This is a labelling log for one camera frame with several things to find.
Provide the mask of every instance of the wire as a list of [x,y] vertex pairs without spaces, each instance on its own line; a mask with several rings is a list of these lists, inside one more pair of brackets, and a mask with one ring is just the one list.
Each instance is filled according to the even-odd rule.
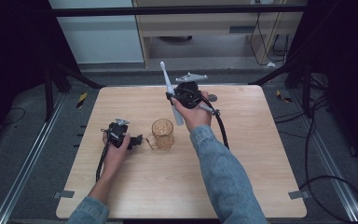
[[289,35],[286,35],[286,41],[284,43],[284,56],[283,56],[283,62],[286,63],[287,56],[289,55]]
[[14,120],[14,121],[8,122],[8,123],[4,123],[4,124],[2,124],[2,125],[10,125],[10,124],[14,124],[14,123],[19,122],[22,118],[24,118],[24,116],[25,116],[25,109],[20,108],[20,107],[13,107],[13,108],[11,108],[11,110],[16,110],[16,109],[17,109],[17,110],[22,110],[22,115],[20,116],[20,118],[19,118],[19,119]]
[[227,134],[226,134],[226,129],[225,129],[225,125],[223,124],[222,119],[220,118],[220,112],[219,110],[215,110],[212,106],[212,104],[208,101],[208,99],[206,99],[203,95],[201,95],[201,99],[202,101],[213,110],[213,114],[217,119],[217,123],[219,123],[219,127],[220,127],[220,132],[222,132],[222,137],[223,137],[223,143],[225,144],[225,146],[228,148],[229,150],[229,146],[228,146],[228,140],[227,140]]
[[[319,106],[315,107],[315,111],[319,110],[321,107],[323,107],[323,106],[325,106],[325,105],[319,105]],[[275,123],[278,124],[278,123],[289,122],[289,121],[292,121],[292,120],[294,120],[294,119],[298,119],[298,118],[300,118],[301,116],[306,115],[307,113],[306,113],[306,112],[299,112],[299,111],[297,111],[297,112],[295,112],[295,113],[291,113],[291,114],[286,114],[286,115],[281,115],[281,116],[275,117],[274,119],[280,119],[280,118],[288,117],[288,116],[291,116],[291,115],[294,115],[294,114],[298,114],[298,115],[296,115],[296,116],[294,116],[294,117],[292,117],[292,118],[290,118],[290,119],[284,119],[284,120],[275,121]]]
[[103,168],[103,161],[104,161],[104,159],[106,157],[106,153],[107,153],[107,150],[109,148],[109,145],[110,145],[110,141],[109,141],[109,139],[106,139],[106,144],[105,144],[105,146],[103,148],[103,153],[101,155],[100,162],[98,163],[97,172],[95,174],[95,182],[98,182],[98,180],[100,179],[101,169]]
[[289,35],[286,35],[285,41],[284,41],[284,47],[283,49],[275,49],[276,43],[278,41],[279,35],[275,37],[274,44],[272,45],[272,52],[276,56],[286,57],[289,49]]
[[271,59],[271,58],[269,57],[269,54],[267,53],[266,43],[265,43],[264,38],[263,38],[263,36],[262,36],[262,34],[261,34],[261,29],[260,29],[260,22],[259,22],[259,20],[260,20],[260,12],[257,13],[257,19],[256,19],[256,22],[255,22],[255,28],[254,28],[254,30],[252,31],[252,34],[251,34],[251,49],[252,49],[252,52],[253,52],[253,54],[254,54],[254,56],[255,56],[255,60],[257,61],[257,63],[258,63],[259,65],[267,65],[266,63],[261,63],[261,62],[259,62],[259,61],[257,60],[257,57],[256,57],[256,55],[255,55],[255,49],[253,48],[253,35],[254,35],[255,30],[256,30],[256,27],[257,27],[257,28],[258,28],[258,33],[260,34],[261,42],[263,43],[264,53],[266,54],[266,56],[271,60],[272,63],[282,62],[284,59],[275,60],[275,59]]

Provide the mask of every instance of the denim shirt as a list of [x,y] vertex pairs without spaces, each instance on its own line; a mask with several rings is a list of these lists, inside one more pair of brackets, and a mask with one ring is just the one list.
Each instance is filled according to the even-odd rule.
[[[222,223],[266,223],[267,220],[253,194],[249,178],[234,155],[213,134],[208,125],[190,133],[200,160],[200,169],[209,199]],[[86,197],[67,223],[105,223],[109,209]]]

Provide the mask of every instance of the left hand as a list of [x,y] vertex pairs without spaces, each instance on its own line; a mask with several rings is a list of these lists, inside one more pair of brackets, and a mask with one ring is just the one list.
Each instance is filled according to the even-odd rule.
[[[113,144],[109,145],[106,157],[103,161],[103,172],[101,174],[101,178],[112,178],[116,174],[118,168],[125,159],[130,140],[131,135],[126,133],[126,136],[123,139],[123,144],[121,144],[119,148],[113,146]],[[107,133],[103,133],[103,143],[106,144],[106,141]]]

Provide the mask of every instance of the hand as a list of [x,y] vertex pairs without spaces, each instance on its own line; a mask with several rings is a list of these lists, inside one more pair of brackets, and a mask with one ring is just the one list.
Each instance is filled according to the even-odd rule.
[[[101,174],[101,178],[112,178],[116,174],[118,168],[125,159],[127,147],[130,143],[130,140],[131,135],[129,133],[126,133],[126,136],[123,139],[123,143],[119,148],[113,146],[113,144],[109,145],[106,152],[106,157],[103,161],[103,172]],[[103,143],[106,144],[106,141],[107,133],[103,133]]]
[[[208,99],[207,91],[203,91],[202,95],[206,99]],[[203,124],[211,126],[212,113],[202,109],[199,105],[192,109],[187,109],[182,106],[182,104],[178,100],[174,98],[171,98],[171,100],[172,103],[175,105],[176,110],[182,115],[183,119],[185,120],[186,127],[189,132]]]

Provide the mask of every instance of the black cable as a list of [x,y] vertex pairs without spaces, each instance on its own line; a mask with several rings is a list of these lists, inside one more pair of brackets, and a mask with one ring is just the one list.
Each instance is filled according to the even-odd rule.
[[343,221],[343,222],[345,222],[345,223],[358,223],[358,221],[351,221],[351,220],[347,220],[347,219],[345,219],[345,218],[343,218],[343,217],[339,217],[339,216],[335,215],[333,212],[331,212],[330,210],[328,210],[326,207],[324,207],[324,206],[322,205],[322,203],[319,202],[319,200],[315,197],[315,194],[313,193],[312,188],[311,188],[311,186],[310,186],[310,183],[313,182],[313,181],[315,181],[315,180],[323,179],[323,178],[328,178],[328,179],[331,179],[331,178],[332,178],[332,179],[339,180],[339,181],[342,181],[342,182],[346,183],[346,184],[347,184],[351,189],[353,189],[353,190],[357,193],[357,195],[358,195],[358,189],[357,189],[354,185],[352,185],[351,183],[349,183],[348,181],[346,181],[346,180],[344,180],[344,179],[342,179],[342,178],[339,178],[339,177],[336,177],[336,176],[333,176],[333,175],[320,175],[320,176],[314,177],[314,178],[312,178],[312,179],[310,179],[310,177],[309,177],[308,154],[309,154],[310,136],[311,136],[311,133],[312,133],[311,130],[312,130],[312,127],[313,127],[314,121],[315,121],[314,112],[316,111],[315,109],[317,108],[316,105],[319,104],[319,103],[321,103],[321,102],[323,102],[323,101],[318,102],[318,100],[315,101],[315,104],[314,104],[314,106],[312,107],[311,117],[310,117],[310,119],[311,119],[310,130],[309,130],[308,135],[307,135],[306,146],[305,146],[305,157],[304,157],[304,159],[305,159],[306,183],[304,183],[303,185],[301,185],[299,188],[300,188],[300,189],[303,189],[305,186],[307,186],[308,189],[309,189],[309,193],[310,193],[310,196],[312,197],[312,199],[313,199],[327,214],[329,214],[330,216],[334,217],[335,219],[340,220],[340,221]]
[[277,35],[275,37],[274,43],[272,45],[272,52],[276,55],[276,56],[281,56],[284,58],[287,56],[287,52],[288,52],[288,46],[289,46],[289,35],[286,35],[285,41],[284,41],[284,47],[283,49],[275,49],[276,43],[278,41],[279,35]]
[[275,121],[275,123],[278,124],[278,123],[289,122],[289,121],[292,121],[292,120],[294,120],[294,119],[298,119],[298,118],[300,118],[301,116],[303,116],[303,115],[305,115],[305,114],[306,114],[306,113],[303,112],[303,113],[301,113],[301,114],[299,114],[299,115],[297,115],[297,116],[294,116],[294,117],[292,117],[292,118],[290,118],[290,119],[284,119],[284,120]]
[[263,36],[262,36],[262,34],[261,34],[259,19],[260,19],[260,12],[257,13],[257,19],[256,19],[256,22],[255,22],[255,28],[254,28],[254,30],[252,31],[251,41],[250,41],[250,42],[251,42],[251,49],[252,49],[252,52],[253,52],[253,54],[254,54],[254,56],[255,56],[255,60],[257,61],[257,63],[258,63],[259,65],[267,65],[266,63],[261,63],[261,62],[259,62],[259,61],[257,60],[257,57],[256,57],[256,55],[255,55],[255,50],[254,50],[254,48],[253,48],[253,35],[254,35],[254,32],[255,32],[256,27],[257,27],[257,28],[258,28],[258,33],[260,34],[261,42],[263,43],[264,52],[265,52],[266,56],[271,60],[272,63],[282,62],[283,59],[281,59],[281,60],[275,60],[275,59],[271,59],[271,58],[269,57],[269,54],[267,53],[266,43],[264,42],[264,38],[263,38]]
[[98,182],[98,180],[100,179],[101,169],[103,168],[103,161],[106,157],[106,153],[109,148],[109,145],[110,145],[110,141],[109,141],[109,139],[106,139],[106,144],[103,148],[103,153],[101,155],[100,162],[98,163],[97,172],[95,174],[95,182]]
[[14,123],[17,123],[17,122],[19,122],[21,119],[24,118],[24,116],[25,116],[25,109],[23,109],[23,108],[21,108],[21,107],[13,107],[13,108],[11,108],[11,110],[16,110],[16,109],[22,110],[22,115],[20,116],[20,118],[14,120],[14,121],[11,121],[11,122],[9,122],[9,123],[4,123],[4,124],[2,124],[2,125],[14,124]]
[[280,118],[284,118],[284,117],[291,116],[291,115],[298,114],[298,113],[301,113],[301,112],[300,112],[300,111],[297,111],[297,112],[291,113],[291,114],[280,115],[280,116],[278,116],[278,117],[274,117],[274,119],[280,119]]
[[213,111],[213,115],[216,117],[217,119],[217,123],[219,124],[220,127],[220,132],[222,132],[222,137],[223,137],[223,143],[225,144],[225,146],[228,148],[229,150],[229,146],[228,146],[228,140],[227,140],[227,134],[226,134],[226,129],[225,129],[225,125],[223,124],[222,119],[220,118],[220,112],[219,110],[215,110],[212,106],[212,104],[208,101],[208,99],[206,99],[203,95],[201,95],[201,99],[202,102],[204,102],[208,107],[210,107]]

